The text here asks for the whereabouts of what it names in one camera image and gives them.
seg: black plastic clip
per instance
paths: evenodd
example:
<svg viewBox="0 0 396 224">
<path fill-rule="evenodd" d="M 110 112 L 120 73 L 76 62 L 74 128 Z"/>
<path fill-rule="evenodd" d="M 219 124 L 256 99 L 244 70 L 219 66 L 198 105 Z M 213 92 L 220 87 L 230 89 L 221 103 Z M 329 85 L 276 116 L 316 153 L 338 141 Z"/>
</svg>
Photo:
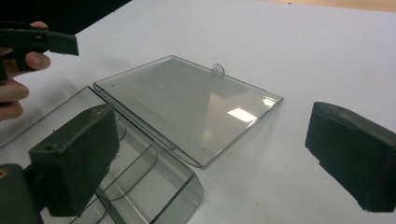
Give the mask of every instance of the black plastic clip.
<svg viewBox="0 0 396 224">
<path fill-rule="evenodd" d="M 0 21 L 0 47 L 13 48 L 13 54 L 21 71 L 33 71 L 26 64 L 25 55 L 30 51 L 71 54 L 78 56 L 77 39 L 73 35 L 52 32 L 29 23 Z M 0 63 L 0 80 L 7 80 L 7 72 Z"/>
</svg>

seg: black clamp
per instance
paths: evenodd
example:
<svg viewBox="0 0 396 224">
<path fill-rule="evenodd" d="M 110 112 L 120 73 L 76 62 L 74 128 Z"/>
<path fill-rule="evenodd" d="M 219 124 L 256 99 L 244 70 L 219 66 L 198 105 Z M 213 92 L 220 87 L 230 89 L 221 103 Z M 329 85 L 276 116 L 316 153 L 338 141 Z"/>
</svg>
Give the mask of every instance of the black clamp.
<svg viewBox="0 0 396 224">
<path fill-rule="evenodd" d="M 13 54 L 21 71 L 33 71 L 26 64 L 25 55 L 30 51 L 78 56 L 77 39 L 73 35 L 52 32 L 47 28 L 31 26 L 29 23 L 0 21 L 0 47 L 13 48 Z M 7 80 L 7 72 L 0 63 L 0 81 Z"/>
</svg>

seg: white surface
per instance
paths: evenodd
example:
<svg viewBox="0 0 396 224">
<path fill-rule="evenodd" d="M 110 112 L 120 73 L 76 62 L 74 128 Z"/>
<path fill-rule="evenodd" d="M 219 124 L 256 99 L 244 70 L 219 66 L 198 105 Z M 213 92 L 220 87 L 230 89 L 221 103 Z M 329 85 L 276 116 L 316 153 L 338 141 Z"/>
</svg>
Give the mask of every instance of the white surface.
<svg viewBox="0 0 396 224">
<path fill-rule="evenodd" d="M 0 145 L 84 86 L 176 55 L 285 97 L 207 170 L 189 223 L 396 223 L 367 213 L 304 147 L 312 105 L 344 106 L 396 132 L 396 13 L 267 1 L 134 0 L 78 34 L 80 56 L 49 53 L 19 77 L 23 117 Z M 9 161 L 1 158 L 0 162 Z"/>
</svg>

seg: human hand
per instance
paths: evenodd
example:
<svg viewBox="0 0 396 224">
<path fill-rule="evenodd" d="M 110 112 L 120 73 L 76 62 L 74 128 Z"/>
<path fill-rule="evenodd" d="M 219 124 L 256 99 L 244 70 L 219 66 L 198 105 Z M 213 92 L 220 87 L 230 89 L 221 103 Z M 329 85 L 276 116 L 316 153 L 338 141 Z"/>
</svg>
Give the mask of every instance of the human hand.
<svg viewBox="0 0 396 224">
<path fill-rule="evenodd" d="M 35 27 L 47 27 L 44 22 L 35 21 L 31 23 Z M 0 54 L 10 53 L 12 49 L 0 48 Z M 50 58 L 42 53 L 29 52 L 25 55 L 27 65 L 36 71 L 43 70 L 50 66 Z M 14 77 L 27 72 L 20 71 L 14 59 L 3 60 L 4 67 L 8 75 L 8 80 L 0 81 L 0 121 L 15 119 L 20 116 L 23 109 L 20 100 L 29 95 L 29 90 L 21 83 L 14 80 Z"/>
</svg>

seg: white table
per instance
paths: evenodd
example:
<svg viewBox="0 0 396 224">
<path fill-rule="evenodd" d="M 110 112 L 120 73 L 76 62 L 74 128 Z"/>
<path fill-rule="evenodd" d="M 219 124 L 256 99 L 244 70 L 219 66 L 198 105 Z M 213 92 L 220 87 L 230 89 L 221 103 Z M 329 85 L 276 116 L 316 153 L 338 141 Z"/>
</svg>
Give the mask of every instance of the white table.
<svg viewBox="0 0 396 224">
<path fill-rule="evenodd" d="M 315 101 L 396 132 L 396 13 L 269 1 L 134 0 L 78 34 L 80 56 L 18 77 L 24 115 L 1 146 L 94 81 L 167 55 L 282 95 L 284 102 L 207 170 L 189 223 L 396 223 L 367 213 L 304 147 Z M 26 162 L 1 156 L 0 163 Z"/>
</svg>

